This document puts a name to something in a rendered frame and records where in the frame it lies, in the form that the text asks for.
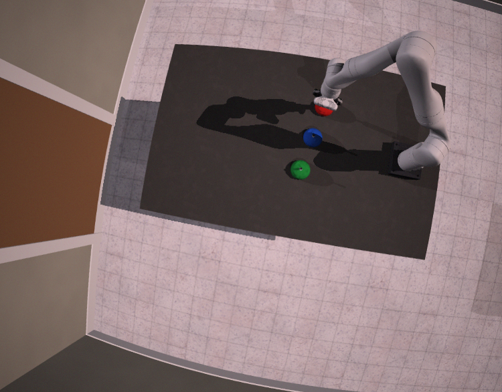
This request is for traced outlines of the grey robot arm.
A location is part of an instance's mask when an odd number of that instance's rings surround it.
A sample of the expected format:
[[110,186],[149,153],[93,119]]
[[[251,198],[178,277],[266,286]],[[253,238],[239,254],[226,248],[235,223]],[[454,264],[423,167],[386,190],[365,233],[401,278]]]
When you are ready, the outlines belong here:
[[322,96],[316,97],[314,104],[336,111],[337,104],[333,100],[338,98],[342,88],[356,80],[373,76],[396,63],[408,89],[416,120],[423,127],[430,129],[430,134],[424,142],[419,142],[399,154],[398,164],[404,171],[416,171],[416,168],[422,169],[423,165],[437,166],[448,154],[451,141],[442,98],[432,88],[430,81],[430,69],[436,49],[436,40],[429,33],[413,31],[383,47],[347,61],[333,58],[328,63],[321,86]]

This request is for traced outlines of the red dome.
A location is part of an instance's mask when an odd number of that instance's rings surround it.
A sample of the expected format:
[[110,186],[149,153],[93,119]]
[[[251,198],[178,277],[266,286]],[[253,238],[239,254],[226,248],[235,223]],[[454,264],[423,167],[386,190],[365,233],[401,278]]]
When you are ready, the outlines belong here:
[[326,109],[326,108],[323,108],[323,107],[320,107],[320,106],[317,106],[317,105],[315,105],[315,110],[321,116],[328,116],[328,115],[330,115],[333,112],[333,110],[329,110],[329,109]]

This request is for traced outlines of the blue dome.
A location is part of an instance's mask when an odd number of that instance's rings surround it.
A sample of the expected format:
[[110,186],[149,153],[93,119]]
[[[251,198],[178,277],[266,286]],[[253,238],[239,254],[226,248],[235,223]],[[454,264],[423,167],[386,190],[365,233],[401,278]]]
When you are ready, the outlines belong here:
[[310,128],[305,131],[303,140],[307,146],[316,147],[321,144],[323,137],[319,130],[316,128]]

